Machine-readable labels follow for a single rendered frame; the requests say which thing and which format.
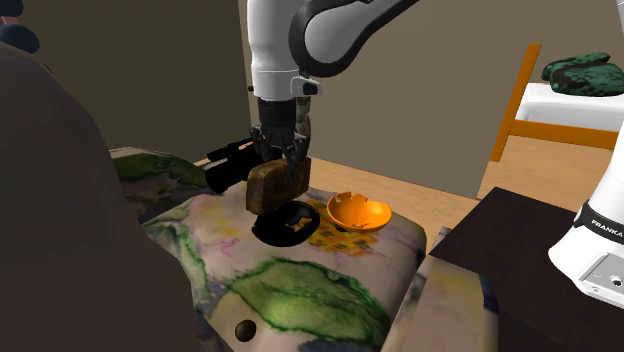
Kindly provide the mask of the orange framed bed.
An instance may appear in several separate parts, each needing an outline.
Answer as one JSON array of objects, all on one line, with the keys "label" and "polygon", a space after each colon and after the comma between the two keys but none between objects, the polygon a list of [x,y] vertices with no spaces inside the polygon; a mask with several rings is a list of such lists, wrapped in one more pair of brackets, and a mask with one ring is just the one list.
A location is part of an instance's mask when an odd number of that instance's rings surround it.
[{"label": "orange framed bed", "polygon": [[490,159],[501,159],[511,135],[612,150],[624,123],[624,95],[573,97],[531,83],[540,49],[527,46]]}]

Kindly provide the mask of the floral patterned sofa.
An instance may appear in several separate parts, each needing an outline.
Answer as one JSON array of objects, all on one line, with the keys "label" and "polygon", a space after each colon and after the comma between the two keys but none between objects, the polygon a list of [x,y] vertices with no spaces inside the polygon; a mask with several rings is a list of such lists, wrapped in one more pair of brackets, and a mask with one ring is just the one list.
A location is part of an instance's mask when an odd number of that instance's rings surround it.
[{"label": "floral patterned sofa", "polygon": [[[189,277],[206,352],[498,352],[487,280],[427,256],[420,225],[394,215],[377,232],[340,231],[329,194],[310,189],[318,229],[271,247],[252,233],[244,183],[217,194],[203,165],[138,148],[111,156],[146,234]],[[257,333],[240,342],[245,319]]]}]

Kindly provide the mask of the brown bread slice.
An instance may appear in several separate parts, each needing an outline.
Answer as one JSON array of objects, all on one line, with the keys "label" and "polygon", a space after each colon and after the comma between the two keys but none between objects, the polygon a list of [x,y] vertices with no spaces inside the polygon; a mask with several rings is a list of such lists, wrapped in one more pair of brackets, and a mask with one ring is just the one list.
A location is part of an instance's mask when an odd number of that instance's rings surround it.
[{"label": "brown bread slice", "polygon": [[293,173],[285,159],[254,167],[247,178],[246,209],[263,215],[304,194],[309,188],[311,163],[306,157]]}]

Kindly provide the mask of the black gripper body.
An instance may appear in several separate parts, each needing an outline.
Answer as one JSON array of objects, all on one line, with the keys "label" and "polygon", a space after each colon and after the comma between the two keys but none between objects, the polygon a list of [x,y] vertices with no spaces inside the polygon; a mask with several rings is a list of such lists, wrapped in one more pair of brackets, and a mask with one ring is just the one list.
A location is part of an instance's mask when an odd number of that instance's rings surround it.
[{"label": "black gripper body", "polygon": [[258,99],[261,134],[272,146],[288,148],[293,144],[296,123],[296,100]]}]

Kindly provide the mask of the black bowl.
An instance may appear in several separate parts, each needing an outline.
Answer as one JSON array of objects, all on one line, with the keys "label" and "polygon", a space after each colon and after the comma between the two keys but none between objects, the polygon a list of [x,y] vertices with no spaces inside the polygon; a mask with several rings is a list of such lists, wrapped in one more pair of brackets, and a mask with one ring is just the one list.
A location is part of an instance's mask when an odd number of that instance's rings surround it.
[{"label": "black bowl", "polygon": [[320,215],[310,204],[291,201],[259,215],[252,233],[261,242],[273,247],[293,247],[305,242],[319,227]]}]

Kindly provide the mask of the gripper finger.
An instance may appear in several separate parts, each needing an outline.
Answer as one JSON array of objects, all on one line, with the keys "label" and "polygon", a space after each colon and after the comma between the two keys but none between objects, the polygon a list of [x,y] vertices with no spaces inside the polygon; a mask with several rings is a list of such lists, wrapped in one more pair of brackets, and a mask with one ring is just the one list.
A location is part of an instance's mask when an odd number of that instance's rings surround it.
[{"label": "gripper finger", "polygon": [[270,162],[277,159],[275,150],[267,141],[260,125],[250,128],[250,136],[252,138],[255,151],[261,156],[264,162]]},{"label": "gripper finger", "polygon": [[288,163],[288,173],[293,175],[306,159],[310,146],[310,137],[292,131],[284,146],[284,155]]}]

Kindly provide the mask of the large dark brown cushion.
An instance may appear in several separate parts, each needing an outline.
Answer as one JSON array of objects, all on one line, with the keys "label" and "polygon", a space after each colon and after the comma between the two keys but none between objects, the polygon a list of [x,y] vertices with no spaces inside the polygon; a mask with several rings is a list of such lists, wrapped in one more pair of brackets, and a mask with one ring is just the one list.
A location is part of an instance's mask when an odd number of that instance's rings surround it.
[{"label": "large dark brown cushion", "polygon": [[129,210],[93,119],[2,43],[0,352],[204,352],[190,282]]}]

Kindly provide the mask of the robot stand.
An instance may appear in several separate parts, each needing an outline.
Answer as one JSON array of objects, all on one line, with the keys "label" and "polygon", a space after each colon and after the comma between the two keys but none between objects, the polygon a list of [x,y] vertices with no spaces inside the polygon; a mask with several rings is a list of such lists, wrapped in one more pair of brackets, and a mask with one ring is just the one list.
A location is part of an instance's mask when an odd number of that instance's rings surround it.
[{"label": "robot stand", "polygon": [[624,309],[582,293],[548,258],[573,218],[494,188],[432,249],[490,282],[499,352],[624,352]]}]

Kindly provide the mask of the black elongated device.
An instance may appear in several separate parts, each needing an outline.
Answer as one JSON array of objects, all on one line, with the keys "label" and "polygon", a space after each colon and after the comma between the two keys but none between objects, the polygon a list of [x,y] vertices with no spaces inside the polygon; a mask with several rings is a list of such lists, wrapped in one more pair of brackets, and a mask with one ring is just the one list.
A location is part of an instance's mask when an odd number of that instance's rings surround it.
[{"label": "black elongated device", "polygon": [[229,143],[209,152],[207,158],[209,162],[203,166],[206,183],[218,194],[232,185],[246,181],[249,172],[263,162],[254,149],[251,138]]}]

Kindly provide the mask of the orange bowl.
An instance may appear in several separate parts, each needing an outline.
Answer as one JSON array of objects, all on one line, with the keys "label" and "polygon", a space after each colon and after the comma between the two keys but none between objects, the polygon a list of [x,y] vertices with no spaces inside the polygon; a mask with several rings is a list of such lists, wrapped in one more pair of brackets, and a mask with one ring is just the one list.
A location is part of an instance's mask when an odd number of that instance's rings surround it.
[{"label": "orange bowl", "polygon": [[392,210],[387,203],[353,192],[332,196],[327,202],[327,214],[339,227],[362,233],[378,231],[392,219]]}]

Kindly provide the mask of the small brown ball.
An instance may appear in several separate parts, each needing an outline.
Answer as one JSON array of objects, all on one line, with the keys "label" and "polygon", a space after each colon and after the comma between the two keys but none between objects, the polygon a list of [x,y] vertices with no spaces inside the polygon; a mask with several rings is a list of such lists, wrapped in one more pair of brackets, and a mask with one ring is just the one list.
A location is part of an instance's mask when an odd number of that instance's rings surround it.
[{"label": "small brown ball", "polygon": [[235,337],[240,342],[251,341],[257,333],[257,324],[250,319],[240,321],[235,327]]}]

